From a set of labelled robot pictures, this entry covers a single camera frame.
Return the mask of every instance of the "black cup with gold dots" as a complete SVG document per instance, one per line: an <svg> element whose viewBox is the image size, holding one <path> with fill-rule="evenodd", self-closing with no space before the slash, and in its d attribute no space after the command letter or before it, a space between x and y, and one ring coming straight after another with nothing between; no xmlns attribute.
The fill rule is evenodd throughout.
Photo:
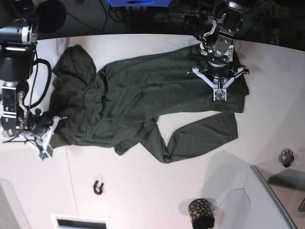
<svg viewBox="0 0 305 229"><path fill-rule="evenodd" d="M189 213L194 229L210 229L214 227L215 218L206 199L196 199L189 205Z"/></svg>

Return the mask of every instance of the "blue object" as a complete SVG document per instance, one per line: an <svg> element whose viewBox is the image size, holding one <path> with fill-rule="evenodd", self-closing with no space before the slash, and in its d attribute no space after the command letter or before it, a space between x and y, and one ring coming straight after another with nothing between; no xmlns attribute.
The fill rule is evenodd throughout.
<svg viewBox="0 0 305 229"><path fill-rule="evenodd" d="M106 0L111 6L164 6L167 7L172 0Z"/></svg>

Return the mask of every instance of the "circular metal fixture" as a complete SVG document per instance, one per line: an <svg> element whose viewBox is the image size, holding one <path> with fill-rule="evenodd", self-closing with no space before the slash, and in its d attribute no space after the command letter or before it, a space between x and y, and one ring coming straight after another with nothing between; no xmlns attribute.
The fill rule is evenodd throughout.
<svg viewBox="0 0 305 229"><path fill-rule="evenodd" d="M293 151L289 148L284 149L279 156L279 161L285 168L290 167L295 161Z"/></svg>

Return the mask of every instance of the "black magnetic hook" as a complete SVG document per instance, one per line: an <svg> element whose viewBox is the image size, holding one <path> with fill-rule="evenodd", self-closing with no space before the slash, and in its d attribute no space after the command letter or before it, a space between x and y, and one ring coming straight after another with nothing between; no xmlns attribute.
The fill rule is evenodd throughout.
<svg viewBox="0 0 305 229"><path fill-rule="evenodd" d="M100 187L98 187L98 189L96 189L98 183L99 183L99 181L96 180L95 183L94 183L94 185L93 185L93 190L94 190L94 193L95 193L96 195L101 195L102 192L103 192L102 188L103 188L104 183L102 183L102 185L101 185Z"/></svg>

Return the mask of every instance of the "green cloth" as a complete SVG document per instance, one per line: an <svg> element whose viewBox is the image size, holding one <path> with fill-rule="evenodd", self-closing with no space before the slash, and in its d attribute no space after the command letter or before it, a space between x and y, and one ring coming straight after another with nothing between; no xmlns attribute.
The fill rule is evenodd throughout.
<svg viewBox="0 0 305 229"><path fill-rule="evenodd" d="M141 143L160 162L170 163L236 139L234 112L243 112L249 93L244 77L229 87L227 102L214 102L212 89L195 74L187 74L204 65L188 58L190 54L199 56L199 45L116 61L96 73L81 46L68 48L53 69L57 78L50 112L68 119L60 122L52 147L114 147L122 155ZM166 147L156 124L160 115L209 110L227 113L180 128Z"/></svg>

